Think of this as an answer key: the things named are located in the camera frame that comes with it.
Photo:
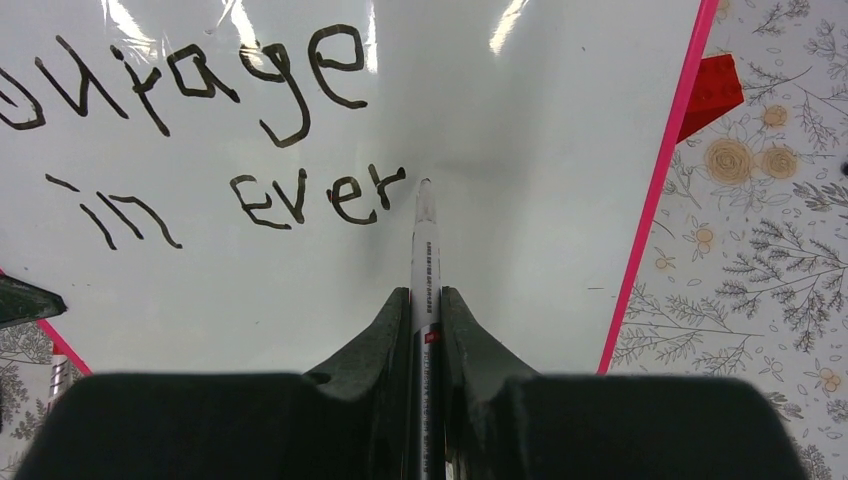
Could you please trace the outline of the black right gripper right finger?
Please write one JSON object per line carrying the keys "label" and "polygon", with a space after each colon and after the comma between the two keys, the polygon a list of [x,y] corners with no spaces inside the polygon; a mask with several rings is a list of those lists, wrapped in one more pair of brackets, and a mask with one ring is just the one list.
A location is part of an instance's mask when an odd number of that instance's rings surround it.
{"label": "black right gripper right finger", "polygon": [[777,413],[748,383],[543,375],[441,293],[447,449],[460,479],[801,479]]}

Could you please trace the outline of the white marker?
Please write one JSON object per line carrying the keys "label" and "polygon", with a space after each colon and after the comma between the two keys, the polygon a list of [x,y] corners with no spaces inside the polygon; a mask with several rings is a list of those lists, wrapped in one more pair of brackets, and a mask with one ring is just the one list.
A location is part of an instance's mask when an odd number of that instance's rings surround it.
{"label": "white marker", "polygon": [[441,290],[435,194],[431,180],[424,178],[416,198],[411,250],[407,479],[446,477],[441,413]]}

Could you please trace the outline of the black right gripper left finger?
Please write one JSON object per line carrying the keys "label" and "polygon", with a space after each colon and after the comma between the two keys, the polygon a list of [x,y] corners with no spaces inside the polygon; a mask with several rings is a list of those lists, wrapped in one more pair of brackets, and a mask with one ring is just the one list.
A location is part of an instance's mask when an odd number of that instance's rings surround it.
{"label": "black right gripper left finger", "polygon": [[409,300],[303,373],[98,374],[59,400],[20,479],[398,479]]}

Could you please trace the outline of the pink framed whiteboard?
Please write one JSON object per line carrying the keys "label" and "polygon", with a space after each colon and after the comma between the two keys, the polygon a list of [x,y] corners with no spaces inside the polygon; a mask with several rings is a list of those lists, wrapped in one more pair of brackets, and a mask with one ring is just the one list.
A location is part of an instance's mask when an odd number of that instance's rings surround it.
{"label": "pink framed whiteboard", "polygon": [[5,1],[1,267],[93,372],[297,370],[410,280],[595,371],[713,1]]}

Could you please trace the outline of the red capped marker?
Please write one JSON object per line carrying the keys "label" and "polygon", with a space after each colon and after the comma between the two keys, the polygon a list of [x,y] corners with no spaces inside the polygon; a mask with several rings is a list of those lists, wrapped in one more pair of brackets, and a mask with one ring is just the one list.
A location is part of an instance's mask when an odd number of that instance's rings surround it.
{"label": "red capped marker", "polygon": [[54,408],[72,380],[72,364],[68,357],[55,350],[52,354],[47,411]]}

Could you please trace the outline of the floral table mat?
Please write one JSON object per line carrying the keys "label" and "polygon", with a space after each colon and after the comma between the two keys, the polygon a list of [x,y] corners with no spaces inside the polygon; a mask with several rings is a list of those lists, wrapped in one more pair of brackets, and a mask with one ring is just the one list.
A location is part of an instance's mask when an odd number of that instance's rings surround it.
{"label": "floral table mat", "polygon": [[[733,376],[758,387],[808,476],[847,475],[847,5],[713,1],[684,111],[671,121],[595,372]],[[680,143],[702,59],[730,53],[744,102]],[[49,377],[48,327],[6,331],[13,434],[29,439]],[[107,371],[305,372],[297,370]]]}

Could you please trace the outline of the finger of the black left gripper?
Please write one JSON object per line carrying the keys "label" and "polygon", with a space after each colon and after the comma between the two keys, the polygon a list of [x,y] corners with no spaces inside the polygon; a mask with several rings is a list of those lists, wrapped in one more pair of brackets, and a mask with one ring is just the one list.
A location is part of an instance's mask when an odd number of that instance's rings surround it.
{"label": "finger of the black left gripper", "polygon": [[7,275],[1,276],[1,328],[9,328],[67,311],[62,297]]}

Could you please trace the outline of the red lego brick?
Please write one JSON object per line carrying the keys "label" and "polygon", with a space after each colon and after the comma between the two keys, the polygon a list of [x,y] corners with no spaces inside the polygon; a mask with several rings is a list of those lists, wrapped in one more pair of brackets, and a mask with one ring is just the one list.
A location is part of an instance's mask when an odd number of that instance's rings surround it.
{"label": "red lego brick", "polygon": [[677,142],[687,140],[743,102],[743,87],[733,55],[726,53],[702,59]]}

